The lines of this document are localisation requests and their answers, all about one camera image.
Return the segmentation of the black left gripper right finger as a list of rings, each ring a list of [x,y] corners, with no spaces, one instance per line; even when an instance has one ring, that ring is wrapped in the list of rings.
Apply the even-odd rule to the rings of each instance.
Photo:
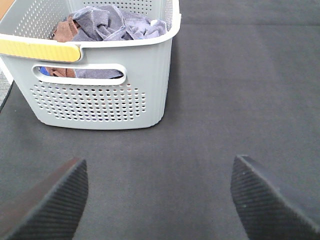
[[[237,155],[230,192],[250,240],[318,240],[320,201],[247,155]]]

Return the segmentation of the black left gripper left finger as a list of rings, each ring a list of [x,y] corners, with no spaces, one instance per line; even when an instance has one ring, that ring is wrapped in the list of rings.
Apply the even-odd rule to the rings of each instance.
[[[0,207],[2,240],[71,240],[89,195],[87,162],[73,158]]]

